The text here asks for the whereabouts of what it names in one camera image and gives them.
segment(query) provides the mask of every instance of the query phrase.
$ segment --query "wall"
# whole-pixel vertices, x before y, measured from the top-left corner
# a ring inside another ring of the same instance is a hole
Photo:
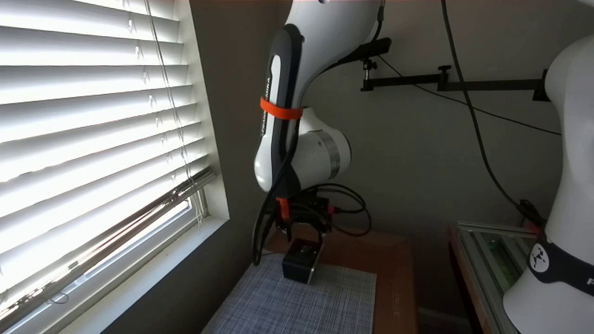
[[[571,0],[449,0],[449,13],[466,80],[540,78],[555,54],[594,32],[594,11]],[[388,0],[382,35],[393,46],[386,59],[404,74],[451,63],[440,15],[438,0]],[[378,61],[375,76],[393,72]],[[466,108],[414,87],[358,93],[360,85],[360,63],[343,65],[306,95],[306,104],[352,145],[352,165],[339,182],[367,199],[377,230],[412,241],[421,315],[464,317],[445,228],[456,221],[516,224],[519,215],[490,182]],[[471,96],[488,111],[558,130],[551,104],[531,102],[531,93]],[[560,139],[484,115],[479,121],[505,189],[547,215],[560,176]]]
[[[193,0],[193,11],[232,219],[106,332],[200,330],[248,265],[261,200],[252,176],[258,96],[280,6]]]

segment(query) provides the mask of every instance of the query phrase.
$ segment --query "gray cutting mat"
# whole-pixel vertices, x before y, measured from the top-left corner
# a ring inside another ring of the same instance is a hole
[[[282,256],[261,256],[211,317],[204,334],[367,334],[373,330],[375,275],[317,265],[312,284],[282,276]]]

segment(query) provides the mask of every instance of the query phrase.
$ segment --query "window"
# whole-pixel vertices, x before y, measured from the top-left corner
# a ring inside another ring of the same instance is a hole
[[[0,330],[37,332],[226,204],[187,0],[2,0],[0,41]]]

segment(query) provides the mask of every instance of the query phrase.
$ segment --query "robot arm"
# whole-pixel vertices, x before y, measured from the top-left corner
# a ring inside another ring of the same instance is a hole
[[[380,0],[295,0],[276,33],[261,100],[261,141],[254,160],[263,191],[289,199],[347,169],[349,143],[300,109],[308,83],[371,35]]]

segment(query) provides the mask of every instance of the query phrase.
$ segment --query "window blinds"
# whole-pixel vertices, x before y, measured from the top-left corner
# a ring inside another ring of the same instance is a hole
[[[206,174],[189,72],[174,0],[0,2],[0,319]]]

